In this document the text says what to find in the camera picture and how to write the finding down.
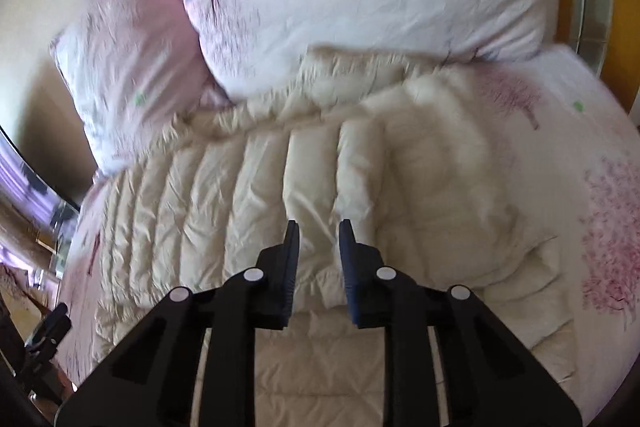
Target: mattress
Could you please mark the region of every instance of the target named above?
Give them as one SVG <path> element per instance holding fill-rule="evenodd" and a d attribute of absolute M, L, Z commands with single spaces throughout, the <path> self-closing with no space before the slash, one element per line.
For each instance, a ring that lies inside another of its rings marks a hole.
<path fill-rule="evenodd" d="M 588 423 L 622 383 L 640 346 L 640 137 L 565 46 L 527 62 L 474 67 L 512 197 L 561 244 L 578 367 L 565 387 Z M 102 192 L 94 187 L 82 209 L 60 294 L 74 328 L 58 359 L 75 383 L 90 367 Z"/>

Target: wall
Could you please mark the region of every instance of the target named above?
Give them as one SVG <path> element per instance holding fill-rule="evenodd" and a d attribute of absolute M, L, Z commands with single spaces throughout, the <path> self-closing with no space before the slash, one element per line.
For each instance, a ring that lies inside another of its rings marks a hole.
<path fill-rule="evenodd" d="M 33 169 L 81 200 L 95 163 L 49 42 L 86 0 L 0 0 L 0 126 Z"/>

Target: silver rivet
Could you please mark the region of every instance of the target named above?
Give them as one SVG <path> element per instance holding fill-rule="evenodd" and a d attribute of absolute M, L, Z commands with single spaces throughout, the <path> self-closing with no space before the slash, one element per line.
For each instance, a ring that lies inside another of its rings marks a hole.
<path fill-rule="evenodd" d="M 184 286 L 180 286 L 171 290 L 171 292 L 169 293 L 169 298 L 173 302 L 182 302 L 189 298 L 189 293 L 190 292 L 187 288 L 185 288 Z"/>
<path fill-rule="evenodd" d="M 378 279 L 390 281 L 396 278 L 396 270 L 390 266 L 383 266 L 382 268 L 378 268 L 376 275 L 378 276 Z"/>
<path fill-rule="evenodd" d="M 244 272 L 244 278 L 249 282 L 259 281 L 264 277 L 264 272 L 260 268 L 250 268 Z"/>
<path fill-rule="evenodd" d="M 471 290 L 466 286 L 453 286 L 451 296 L 459 301 L 466 301 L 471 296 Z"/>

